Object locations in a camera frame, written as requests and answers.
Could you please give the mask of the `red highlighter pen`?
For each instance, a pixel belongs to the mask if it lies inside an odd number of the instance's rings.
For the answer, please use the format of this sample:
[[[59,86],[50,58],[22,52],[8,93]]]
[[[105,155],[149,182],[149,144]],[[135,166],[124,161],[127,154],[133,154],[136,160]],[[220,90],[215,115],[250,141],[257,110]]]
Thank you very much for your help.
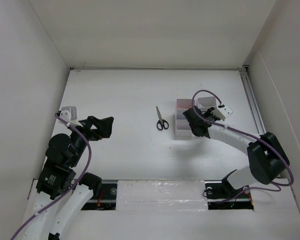
[[[178,109],[188,109],[189,106],[188,105],[177,105]]]

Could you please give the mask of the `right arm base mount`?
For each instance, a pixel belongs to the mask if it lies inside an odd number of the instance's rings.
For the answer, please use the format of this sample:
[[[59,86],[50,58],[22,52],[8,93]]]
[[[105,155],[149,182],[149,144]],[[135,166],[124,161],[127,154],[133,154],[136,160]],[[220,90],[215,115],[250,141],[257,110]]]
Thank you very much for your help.
[[[202,196],[207,199],[208,210],[254,210],[249,193],[238,195],[242,190],[232,189],[221,181],[208,181]]]

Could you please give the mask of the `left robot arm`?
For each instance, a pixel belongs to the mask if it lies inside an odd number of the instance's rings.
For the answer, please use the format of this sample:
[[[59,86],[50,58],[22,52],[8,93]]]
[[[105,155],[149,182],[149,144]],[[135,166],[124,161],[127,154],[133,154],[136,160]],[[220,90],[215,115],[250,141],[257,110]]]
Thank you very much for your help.
[[[88,116],[78,121],[68,110],[59,111],[55,117],[71,134],[56,134],[48,143],[46,161],[36,185],[33,214],[25,223],[25,240],[63,240],[82,207],[102,192],[99,176],[84,168],[76,177],[74,167],[85,150],[91,161],[90,142],[108,139],[114,118]]]

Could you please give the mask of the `black handled scissors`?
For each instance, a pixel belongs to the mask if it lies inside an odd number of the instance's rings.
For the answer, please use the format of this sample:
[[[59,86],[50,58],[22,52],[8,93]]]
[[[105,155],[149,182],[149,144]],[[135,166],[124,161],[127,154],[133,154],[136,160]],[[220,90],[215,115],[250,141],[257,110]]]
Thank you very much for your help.
[[[160,112],[158,106],[156,106],[156,112],[157,112],[157,116],[158,116],[158,121],[156,123],[156,128],[159,131],[167,130],[169,128],[169,123],[165,119],[162,118],[162,115],[161,115],[161,112]]]

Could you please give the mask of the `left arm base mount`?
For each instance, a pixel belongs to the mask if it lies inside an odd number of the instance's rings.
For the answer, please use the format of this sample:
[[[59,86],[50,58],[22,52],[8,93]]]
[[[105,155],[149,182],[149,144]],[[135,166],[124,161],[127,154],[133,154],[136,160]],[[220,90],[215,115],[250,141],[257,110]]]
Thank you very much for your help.
[[[83,205],[82,211],[113,211],[116,209],[117,180],[102,180],[99,176],[86,172],[79,184],[86,185],[93,191],[93,196]]]

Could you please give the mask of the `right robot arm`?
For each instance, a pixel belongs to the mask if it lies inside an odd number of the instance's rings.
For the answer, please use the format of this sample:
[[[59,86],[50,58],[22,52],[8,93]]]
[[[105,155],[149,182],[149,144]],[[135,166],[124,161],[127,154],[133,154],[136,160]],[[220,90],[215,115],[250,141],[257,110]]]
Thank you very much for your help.
[[[223,142],[248,157],[247,166],[233,170],[214,185],[206,184],[206,197],[219,203],[228,202],[252,190],[254,183],[272,184],[279,192],[284,184],[275,182],[275,178],[290,169],[290,161],[277,137],[271,132],[262,135],[243,132],[218,122],[229,114],[224,105],[205,113],[197,106],[183,112],[193,135]]]

